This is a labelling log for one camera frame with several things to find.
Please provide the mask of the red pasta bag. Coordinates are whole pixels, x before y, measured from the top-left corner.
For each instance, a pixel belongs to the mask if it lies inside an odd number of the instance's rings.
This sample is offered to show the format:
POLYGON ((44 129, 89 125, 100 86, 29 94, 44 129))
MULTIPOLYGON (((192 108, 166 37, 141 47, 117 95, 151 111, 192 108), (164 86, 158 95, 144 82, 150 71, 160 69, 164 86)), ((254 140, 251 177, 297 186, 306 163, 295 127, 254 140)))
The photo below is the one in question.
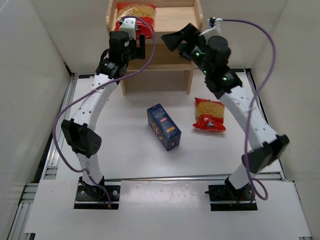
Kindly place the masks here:
MULTIPOLYGON (((134 3, 134 2, 118 2, 117 6, 117 15, 114 31, 120 30, 120 19, 125 16, 135 16, 143 19, 145 23, 152 30, 152 33, 155 33, 154 22, 156 14, 156 5, 155 4, 143 4, 143 3, 134 3)), ((136 21, 136 37, 139 39, 140 34, 143 34, 146 39, 151 39, 152 34, 146 27, 144 23, 140 20, 133 18, 136 21)))
POLYGON ((225 132, 225 106, 219 101, 195 97, 195 123, 198 130, 212 133, 225 132))

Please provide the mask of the blue pasta box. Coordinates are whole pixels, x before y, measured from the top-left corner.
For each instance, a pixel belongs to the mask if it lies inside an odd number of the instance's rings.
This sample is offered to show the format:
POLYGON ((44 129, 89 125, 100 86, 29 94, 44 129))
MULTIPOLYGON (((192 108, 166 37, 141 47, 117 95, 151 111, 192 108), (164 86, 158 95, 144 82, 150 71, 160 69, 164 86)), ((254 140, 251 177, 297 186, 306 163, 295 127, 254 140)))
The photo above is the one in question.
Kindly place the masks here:
POLYGON ((148 125, 167 151, 179 146, 182 132, 168 115, 163 106, 158 103, 147 109, 148 125))

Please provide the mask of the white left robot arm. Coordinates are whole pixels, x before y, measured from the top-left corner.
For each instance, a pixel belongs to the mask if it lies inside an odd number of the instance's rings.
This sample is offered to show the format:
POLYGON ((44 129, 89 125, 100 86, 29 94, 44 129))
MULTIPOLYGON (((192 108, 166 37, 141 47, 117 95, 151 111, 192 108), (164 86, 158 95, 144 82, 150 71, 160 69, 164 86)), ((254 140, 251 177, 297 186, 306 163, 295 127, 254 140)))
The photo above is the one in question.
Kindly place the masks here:
POLYGON ((70 120, 63 120, 61 129, 67 144, 77 156, 83 169, 79 178, 84 191, 95 199, 104 195, 104 176, 101 173, 98 155, 102 138, 95 133, 99 115, 111 93, 117 88, 119 78, 127 73, 129 62, 145 59, 145 34, 130 38, 125 31, 113 31, 109 37, 109 48, 100 57, 91 90, 70 120))

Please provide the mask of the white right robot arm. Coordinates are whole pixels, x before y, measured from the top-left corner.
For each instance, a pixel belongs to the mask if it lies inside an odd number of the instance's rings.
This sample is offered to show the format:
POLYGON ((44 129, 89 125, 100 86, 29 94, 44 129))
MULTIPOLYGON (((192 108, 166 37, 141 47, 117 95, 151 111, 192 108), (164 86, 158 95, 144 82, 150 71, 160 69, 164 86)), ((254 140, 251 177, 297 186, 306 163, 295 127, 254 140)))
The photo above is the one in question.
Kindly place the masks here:
POLYGON ((234 195, 242 191, 265 167, 280 158, 289 138, 279 135, 254 108, 238 75, 228 66, 231 49, 222 36, 213 34, 214 27, 200 32, 189 23, 183 29, 164 34, 162 41, 169 51, 178 51, 204 73, 210 92, 230 111, 245 133, 244 143, 251 147, 241 157, 242 163, 224 182, 234 195))

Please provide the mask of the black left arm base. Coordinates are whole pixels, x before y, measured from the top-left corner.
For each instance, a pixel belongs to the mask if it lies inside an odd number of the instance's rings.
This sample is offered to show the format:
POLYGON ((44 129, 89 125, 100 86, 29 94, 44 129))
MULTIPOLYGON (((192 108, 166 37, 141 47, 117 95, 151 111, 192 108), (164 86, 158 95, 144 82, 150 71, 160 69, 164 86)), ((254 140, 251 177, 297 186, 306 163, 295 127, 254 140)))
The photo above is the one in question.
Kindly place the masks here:
POLYGON ((74 199, 74 209, 79 210, 118 210, 121 196, 121 182, 105 181, 104 188, 86 184, 79 178, 74 199))

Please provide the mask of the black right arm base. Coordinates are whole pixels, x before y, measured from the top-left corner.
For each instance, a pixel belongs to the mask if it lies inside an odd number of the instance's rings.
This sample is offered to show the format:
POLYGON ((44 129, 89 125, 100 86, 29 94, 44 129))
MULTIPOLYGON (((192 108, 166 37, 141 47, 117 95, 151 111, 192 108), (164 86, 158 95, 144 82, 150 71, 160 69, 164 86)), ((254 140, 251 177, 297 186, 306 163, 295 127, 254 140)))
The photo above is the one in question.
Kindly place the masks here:
POLYGON ((223 184, 208 185, 208 189, 204 193, 209 196, 210 210, 212 212, 258 210, 255 194, 251 189, 250 183, 235 189, 228 177, 223 184))

